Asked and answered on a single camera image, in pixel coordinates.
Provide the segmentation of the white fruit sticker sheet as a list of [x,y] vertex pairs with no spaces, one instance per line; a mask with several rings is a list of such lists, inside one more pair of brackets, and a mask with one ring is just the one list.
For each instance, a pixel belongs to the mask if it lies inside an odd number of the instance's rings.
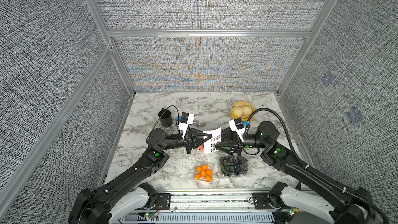
[[204,154],[210,154],[218,151],[215,146],[216,144],[221,142],[221,128],[217,128],[211,131],[203,131],[203,133],[211,135],[211,138],[204,143]]

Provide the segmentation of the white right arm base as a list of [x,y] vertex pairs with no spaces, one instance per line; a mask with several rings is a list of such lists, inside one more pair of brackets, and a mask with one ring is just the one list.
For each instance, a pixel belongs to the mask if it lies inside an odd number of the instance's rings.
[[330,211],[334,207],[324,198],[299,191],[285,183],[277,182],[268,192],[270,205],[274,208],[289,206],[298,208],[333,224]]

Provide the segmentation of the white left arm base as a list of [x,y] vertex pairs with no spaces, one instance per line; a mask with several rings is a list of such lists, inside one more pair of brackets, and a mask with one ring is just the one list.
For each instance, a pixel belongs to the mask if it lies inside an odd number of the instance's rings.
[[109,218],[108,223],[112,224],[130,211],[143,207],[153,207],[156,197],[157,191],[149,183],[139,185],[134,191],[126,194],[116,203],[110,211],[112,216]]

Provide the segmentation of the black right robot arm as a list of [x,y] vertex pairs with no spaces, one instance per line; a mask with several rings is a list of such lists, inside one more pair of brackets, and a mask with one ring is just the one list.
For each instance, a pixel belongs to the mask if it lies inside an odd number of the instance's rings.
[[277,142],[280,132],[272,122],[261,122],[254,134],[249,134],[248,128],[249,125],[240,120],[232,120],[231,127],[221,131],[221,141],[216,148],[229,155],[240,155],[245,148],[262,149],[260,157],[267,165],[296,178],[315,192],[307,194],[277,182],[267,194],[267,204],[275,209],[298,208],[331,224],[374,223],[377,210],[367,190],[339,183],[305,163],[291,148]]

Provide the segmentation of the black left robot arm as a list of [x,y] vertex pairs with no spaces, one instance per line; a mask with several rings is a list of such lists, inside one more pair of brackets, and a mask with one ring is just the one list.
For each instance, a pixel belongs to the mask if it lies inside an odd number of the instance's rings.
[[79,193],[67,222],[112,224],[129,211],[154,206],[157,191],[144,180],[166,164],[169,155],[165,151],[184,146],[190,153],[212,138],[197,129],[189,129],[186,134],[167,134],[161,128],[152,130],[146,141],[148,147],[129,169],[93,191],[86,188]]

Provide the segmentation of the clear box of strawberries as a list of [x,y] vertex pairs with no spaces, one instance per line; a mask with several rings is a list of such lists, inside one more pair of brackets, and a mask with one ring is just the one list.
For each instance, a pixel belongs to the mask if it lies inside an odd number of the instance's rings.
[[202,144],[202,145],[200,145],[198,148],[197,148],[197,151],[202,151],[204,149],[204,145]]

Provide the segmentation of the clear box of blueberries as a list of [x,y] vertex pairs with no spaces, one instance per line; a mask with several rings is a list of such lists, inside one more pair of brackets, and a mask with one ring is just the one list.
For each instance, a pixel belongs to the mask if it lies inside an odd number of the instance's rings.
[[223,179],[243,177],[251,174],[249,161],[244,156],[221,155],[218,158]]

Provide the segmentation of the clear box of oranges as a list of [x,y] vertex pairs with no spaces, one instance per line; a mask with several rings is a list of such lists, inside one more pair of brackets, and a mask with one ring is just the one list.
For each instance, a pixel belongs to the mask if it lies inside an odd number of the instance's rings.
[[211,183],[215,175],[215,166],[213,163],[196,161],[192,170],[192,178],[195,181]]

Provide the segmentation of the black metal cup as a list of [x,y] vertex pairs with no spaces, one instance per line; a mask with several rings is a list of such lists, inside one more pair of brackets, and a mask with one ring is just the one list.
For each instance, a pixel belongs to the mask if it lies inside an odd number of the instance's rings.
[[158,117],[160,118],[160,123],[162,127],[169,128],[173,125],[173,118],[169,110],[164,108],[161,109],[158,113]]

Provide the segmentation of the left steamed bun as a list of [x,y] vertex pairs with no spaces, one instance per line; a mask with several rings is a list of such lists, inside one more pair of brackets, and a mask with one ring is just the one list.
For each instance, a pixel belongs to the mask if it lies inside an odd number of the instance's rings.
[[243,115],[243,111],[242,108],[240,106],[234,106],[232,107],[232,114],[237,117],[240,118]]

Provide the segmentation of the yellow bamboo steamer basket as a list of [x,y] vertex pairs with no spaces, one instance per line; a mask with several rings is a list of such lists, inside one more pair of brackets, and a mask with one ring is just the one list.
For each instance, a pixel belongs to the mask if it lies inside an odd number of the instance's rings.
[[255,108],[246,101],[237,101],[230,107],[230,119],[241,118],[243,121],[247,121],[249,116],[255,111]]

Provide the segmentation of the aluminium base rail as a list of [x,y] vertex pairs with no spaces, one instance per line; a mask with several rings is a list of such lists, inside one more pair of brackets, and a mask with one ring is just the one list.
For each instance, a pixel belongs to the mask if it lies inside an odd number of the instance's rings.
[[153,207],[130,211],[113,224],[288,224],[299,212],[272,207],[267,189],[164,190]]

